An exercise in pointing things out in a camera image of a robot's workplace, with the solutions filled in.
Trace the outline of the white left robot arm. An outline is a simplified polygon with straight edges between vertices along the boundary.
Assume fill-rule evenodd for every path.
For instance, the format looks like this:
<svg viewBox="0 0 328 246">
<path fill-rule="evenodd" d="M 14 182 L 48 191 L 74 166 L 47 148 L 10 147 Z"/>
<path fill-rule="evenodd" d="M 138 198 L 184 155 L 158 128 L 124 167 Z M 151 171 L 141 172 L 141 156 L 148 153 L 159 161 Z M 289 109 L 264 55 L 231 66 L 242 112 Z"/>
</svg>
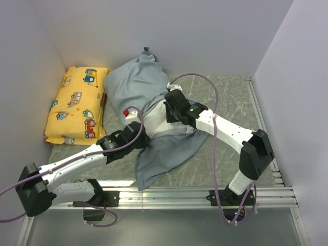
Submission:
<svg viewBox="0 0 328 246">
<path fill-rule="evenodd" d="M 82 184 L 68 183 L 78 173 L 102 167 L 143 149 L 150 142 L 142 123 L 132 122 L 123 130 L 113 132 L 85 150 L 61 161 L 37 167 L 34 163 L 25 166 L 15 190 L 26 215 L 34 217 L 52 205 L 70 201 L 88 202 L 98 206 L 103 201 L 103 190 L 95 179 Z"/>
</svg>

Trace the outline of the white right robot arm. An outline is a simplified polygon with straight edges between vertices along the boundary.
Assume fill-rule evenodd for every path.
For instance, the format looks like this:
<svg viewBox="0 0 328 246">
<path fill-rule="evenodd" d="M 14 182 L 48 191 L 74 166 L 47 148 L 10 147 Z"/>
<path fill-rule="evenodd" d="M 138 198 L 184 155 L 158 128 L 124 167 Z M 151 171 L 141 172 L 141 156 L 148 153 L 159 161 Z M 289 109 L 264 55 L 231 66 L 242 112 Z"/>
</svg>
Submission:
<svg viewBox="0 0 328 246">
<path fill-rule="evenodd" d="M 165 105 L 167 122 L 180 122 L 206 132 L 240 154 L 239 170 L 225 193 L 228 203 L 239 204 L 244 198 L 244 191 L 258 180 L 275 158 L 267 132 L 240 127 L 205 105 L 191 104 L 179 89 L 169 89 L 165 95 Z"/>
</svg>

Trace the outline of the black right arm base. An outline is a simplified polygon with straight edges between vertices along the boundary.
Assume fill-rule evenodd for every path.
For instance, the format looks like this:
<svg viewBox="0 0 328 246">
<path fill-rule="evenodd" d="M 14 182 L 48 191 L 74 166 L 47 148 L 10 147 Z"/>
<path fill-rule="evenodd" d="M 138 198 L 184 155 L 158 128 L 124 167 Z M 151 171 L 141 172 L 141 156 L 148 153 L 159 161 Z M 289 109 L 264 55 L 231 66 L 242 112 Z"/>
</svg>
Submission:
<svg viewBox="0 0 328 246">
<path fill-rule="evenodd" d="M 235 209 L 222 209 L 224 217 L 227 221 L 232 222 L 236 217 L 235 223 L 241 223 L 247 219 L 249 215 L 246 212 L 246 206 L 252 206 L 251 213 L 255 211 L 257 192 L 252 189 L 244 191 L 241 195 L 236 195 L 228 188 L 218 190 L 219 200 L 222 207 L 233 207 Z"/>
</svg>

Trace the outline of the white pillow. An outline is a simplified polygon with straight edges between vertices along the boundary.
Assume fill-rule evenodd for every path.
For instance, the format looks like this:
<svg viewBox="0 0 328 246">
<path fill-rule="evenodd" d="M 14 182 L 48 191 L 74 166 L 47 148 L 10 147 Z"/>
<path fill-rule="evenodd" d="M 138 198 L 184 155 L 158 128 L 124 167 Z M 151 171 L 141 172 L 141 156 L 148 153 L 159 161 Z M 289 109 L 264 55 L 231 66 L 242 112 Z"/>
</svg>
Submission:
<svg viewBox="0 0 328 246">
<path fill-rule="evenodd" d="M 168 123 L 166 119 L 166 105 L 161 100 L 143 119 L 146 134 L 151 138 L 171 135 L 188 135 L 194 133 L 194 128 L 181 122 Z"/>
</svg>

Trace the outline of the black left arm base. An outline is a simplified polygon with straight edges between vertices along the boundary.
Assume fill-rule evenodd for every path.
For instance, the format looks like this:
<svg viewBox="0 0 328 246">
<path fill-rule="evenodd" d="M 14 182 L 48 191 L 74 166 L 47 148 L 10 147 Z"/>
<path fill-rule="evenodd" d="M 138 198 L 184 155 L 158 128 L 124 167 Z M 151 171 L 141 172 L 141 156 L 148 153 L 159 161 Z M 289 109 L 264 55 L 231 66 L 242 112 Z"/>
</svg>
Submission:
<svg viewBox="0 0 328 246">
<path fill-rule="evenodd" d="M 119 191 L 104 191 L 101 195 L 96 194 L 87 202 L 74 201 L 72 205 L 75 208 L 83 208 L 83 219 L 86 224 L 98 228 L 109 227 L 118 221 L 117 214 L 110 209 L 118 207 L 119 195 Z M 106 215 L 113 217 L 108 224 L 104 224 Z"/>
</svg>

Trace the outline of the grey striped pillowcase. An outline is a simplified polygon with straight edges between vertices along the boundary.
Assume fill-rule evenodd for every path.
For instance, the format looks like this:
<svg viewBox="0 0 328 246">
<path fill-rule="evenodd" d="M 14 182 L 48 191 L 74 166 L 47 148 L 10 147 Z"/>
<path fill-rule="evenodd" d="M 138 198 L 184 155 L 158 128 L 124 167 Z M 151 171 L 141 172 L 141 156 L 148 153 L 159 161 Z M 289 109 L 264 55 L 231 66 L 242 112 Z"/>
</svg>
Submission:
<svg viewBox="0 0 328 246">
<path fill-rule="evenodd" d="M 167 93 L 168 76 L 162 65 L 147 49 L 139 57 L 110 72 L 105 79 L 107 99 L 125 124 L 122 112 L 129 106 L 142 111 L 143 118 Z M 197 153 L 208 134 L 195 130 L 188 135 L 171 135 L 151 139 L 137 156 L 136 184 L 140 191 Z"/>
</svg>

